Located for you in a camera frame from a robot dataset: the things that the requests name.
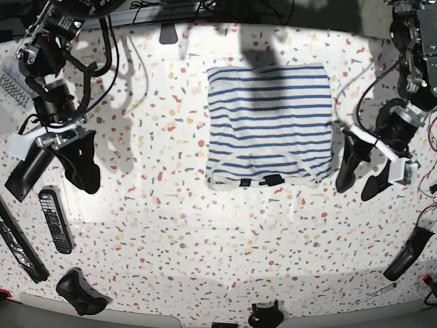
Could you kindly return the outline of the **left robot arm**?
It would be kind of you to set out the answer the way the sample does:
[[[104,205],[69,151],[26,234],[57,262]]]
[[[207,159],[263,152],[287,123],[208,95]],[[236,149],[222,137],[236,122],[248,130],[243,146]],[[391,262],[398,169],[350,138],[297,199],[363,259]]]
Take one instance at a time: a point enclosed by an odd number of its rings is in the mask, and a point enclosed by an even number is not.
[[[370,161],[376,148],[387,158],[384,169],[370,176],[361,194],[370,200],[390,186],[409,185],[419,162],[408,147],[430,113],[436,110],[436,22],[426,9],[429,1],[389,1],[393,21],[391,41],[399,51],[398,60],[386,70],[399,69],[398,97],[388,100],[379,110],[374,128],[360,118],[342,129],[345,135],[343,159],[335,186],[339,193],[350,189],[355,169]]]

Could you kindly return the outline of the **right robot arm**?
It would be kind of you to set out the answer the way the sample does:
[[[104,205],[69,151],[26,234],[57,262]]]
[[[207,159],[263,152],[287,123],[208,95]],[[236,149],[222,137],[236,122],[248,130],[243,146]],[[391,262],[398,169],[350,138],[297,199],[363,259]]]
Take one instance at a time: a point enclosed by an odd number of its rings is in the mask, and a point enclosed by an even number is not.
[[[34,107],[38,126],[23,122],[8,137],[8,154],[19,164],[5,183],[23,201],[53,159],[64,167],[76,188],[94,194],[100,188],[100,168],[94,163],[94,130],[86,130],[94,108],[91,81],[106,74],[119,51],[110,18],[121,1],[47,1],[37,12],[37,1],[2,1],[1,18],[16,17],[26,27],[13,57],[1,65],[1,95],[22,108]],[[98,20],[106,61],[84,64],[71,54],[71,42],[83,23]]]

